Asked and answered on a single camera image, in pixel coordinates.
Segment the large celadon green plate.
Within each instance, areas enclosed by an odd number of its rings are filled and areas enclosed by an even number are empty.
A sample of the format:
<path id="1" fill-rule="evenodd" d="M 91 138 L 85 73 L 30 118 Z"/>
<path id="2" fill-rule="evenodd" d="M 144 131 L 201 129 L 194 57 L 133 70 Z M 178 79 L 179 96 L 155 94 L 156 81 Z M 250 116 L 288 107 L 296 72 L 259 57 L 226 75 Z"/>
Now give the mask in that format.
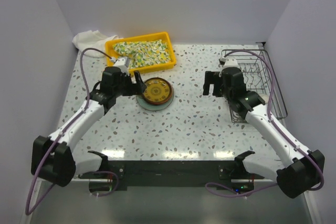
<path id="1" fill-rule="evenodd" d="M 136 101 L 140 107 L 148 111 L 161 111 L 168 108 L 171 103 L 173 102 L 174 98 L 171 97 L 168 101 L 164 102 L 163 104 L 155 105 L 146 102 L 140 95 L 136 96 Z"/>

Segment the pale green bowl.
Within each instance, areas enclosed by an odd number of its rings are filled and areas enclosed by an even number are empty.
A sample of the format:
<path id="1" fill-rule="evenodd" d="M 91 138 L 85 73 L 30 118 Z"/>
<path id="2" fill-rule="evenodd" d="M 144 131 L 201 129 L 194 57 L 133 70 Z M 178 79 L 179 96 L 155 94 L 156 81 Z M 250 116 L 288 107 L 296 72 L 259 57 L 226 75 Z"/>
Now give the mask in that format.
<path id="1" fill-rule="evenodd" d="M 265 101 L 265 103 L 269 102 L 269 95 L 261 93 L 259 96 Z"/>

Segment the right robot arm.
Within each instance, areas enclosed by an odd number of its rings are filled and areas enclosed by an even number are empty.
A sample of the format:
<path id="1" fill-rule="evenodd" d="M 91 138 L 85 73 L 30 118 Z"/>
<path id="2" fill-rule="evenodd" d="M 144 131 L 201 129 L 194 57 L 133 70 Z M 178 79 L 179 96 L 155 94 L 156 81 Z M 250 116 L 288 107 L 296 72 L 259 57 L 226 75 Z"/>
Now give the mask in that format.
<path id="1" fill-rule="evenodd" d="M 270 101 L 265 101 L 257 92 L 247 89 L 239 68 L 206 71 L 204 95 L 209 94 L 211 85 L 214 86 L 213 96 L 224 97 L 229 107 L 265 138 L 282 163 L 280 168 L 273 171 L 261 161 L 247 161 L 243 158 L 234 165 L 237 177 L 246 178 L 253 173 L 271 179 L 289 198 L 323 187 L 324 155 L 319 150 L 311 151 L 283 127 L 272 114 Z"/>

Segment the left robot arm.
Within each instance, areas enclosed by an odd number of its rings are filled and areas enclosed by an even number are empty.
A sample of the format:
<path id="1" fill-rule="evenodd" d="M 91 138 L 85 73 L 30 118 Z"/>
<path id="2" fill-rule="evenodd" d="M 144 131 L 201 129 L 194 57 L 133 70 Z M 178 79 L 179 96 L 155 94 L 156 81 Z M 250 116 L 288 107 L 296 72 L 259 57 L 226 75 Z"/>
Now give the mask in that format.
<path id="1" fill-rule="evenodd" d="M 76 163 L 73 151 L 88 130 L 116 104 L 120 96 L 141 95 L 146 89 L 141 75 L 130 75 L 121 67 L 106 67 L 80 109 L 48 137 L 39 136 L 33 142 L 31 173 L 55 185 L 65 187 L 74 176 L 92 173 L 97 178 L 108 174 L 107 156 L 89 151 L 86 161 Z"/>

